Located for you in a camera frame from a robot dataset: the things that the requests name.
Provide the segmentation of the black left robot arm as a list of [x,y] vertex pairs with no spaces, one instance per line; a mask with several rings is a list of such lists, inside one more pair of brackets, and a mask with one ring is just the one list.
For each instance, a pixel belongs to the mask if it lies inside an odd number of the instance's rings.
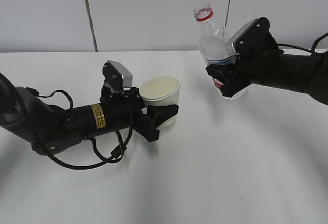
[[112,93],[101,91],[100,102],[65,110],[41,101],[31,88],[17,88],[40,142],[53,154],[116,129],[132,128],[148,142],[159,138],[159,126],[177,115],[178,105],[152,106],[141,99],[139,89]]

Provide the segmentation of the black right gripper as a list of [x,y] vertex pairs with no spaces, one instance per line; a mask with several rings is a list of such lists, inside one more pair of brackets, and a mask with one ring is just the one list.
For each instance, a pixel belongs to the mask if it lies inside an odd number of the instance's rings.
[[264,85],[269,63],[284,53],[276,42],[259,42],[244,55],[238,55],[235,64],[208,65],[209,76],[219,81],[223,97],[233,98],[251,84]]

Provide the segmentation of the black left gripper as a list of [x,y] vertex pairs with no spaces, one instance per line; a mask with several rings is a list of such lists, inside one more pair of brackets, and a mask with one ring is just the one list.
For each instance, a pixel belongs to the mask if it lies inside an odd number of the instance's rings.
[[116,128],[131,128],[148,142],[159,139],[159,130],[156,128],[170,126],[176,121],[179,109],[176,104],[167,106],[148,105],[148,118],[142,112],[146,105],[142,101],[137,87],[115,93],[103,86],[100,105],[105,116],[108,132],[113,132]]

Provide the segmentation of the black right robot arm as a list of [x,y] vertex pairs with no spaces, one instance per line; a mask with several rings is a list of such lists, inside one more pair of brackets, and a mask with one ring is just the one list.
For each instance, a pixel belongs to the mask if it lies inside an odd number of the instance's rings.
[[276,44],[257,46],[237,57],[234,64],[209,65],[209,76],[221,82],[224,97],[251,84],[309,95],[327,104],[327,55],[285,54]]

